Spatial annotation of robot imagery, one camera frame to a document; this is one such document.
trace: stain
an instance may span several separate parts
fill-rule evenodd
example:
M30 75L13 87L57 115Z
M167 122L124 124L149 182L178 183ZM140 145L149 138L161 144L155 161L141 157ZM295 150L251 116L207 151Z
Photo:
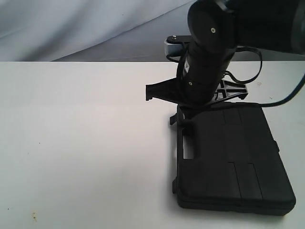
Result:
M32 218L34 222L37 222L36 212L32 213Z

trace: black carrying case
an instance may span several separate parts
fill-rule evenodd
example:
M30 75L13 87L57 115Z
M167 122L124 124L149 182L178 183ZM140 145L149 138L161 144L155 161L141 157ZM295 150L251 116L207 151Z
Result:
M285 215L295 195L258 104L222 103L197 113L177 107L177 177L182 208ZM183 158L183 136L193 159Z

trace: white table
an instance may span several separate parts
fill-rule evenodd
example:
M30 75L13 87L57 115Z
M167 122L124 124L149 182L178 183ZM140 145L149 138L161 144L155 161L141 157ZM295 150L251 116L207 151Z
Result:
M257 62L233 62L237 78ZM178 207L174 104L145 85L174 63L0 63L1 229L304 228L305 89L265 115L297 204L285 217ZM265 62L249 102L288 95L305 62Z

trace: plastic case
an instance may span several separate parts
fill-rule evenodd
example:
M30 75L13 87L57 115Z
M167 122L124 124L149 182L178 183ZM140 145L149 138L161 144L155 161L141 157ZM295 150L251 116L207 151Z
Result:
M258 104L223 103L201 113L177 108L177 177L182 208L285 215L295 195ZM183 158L183 136L193 159Z

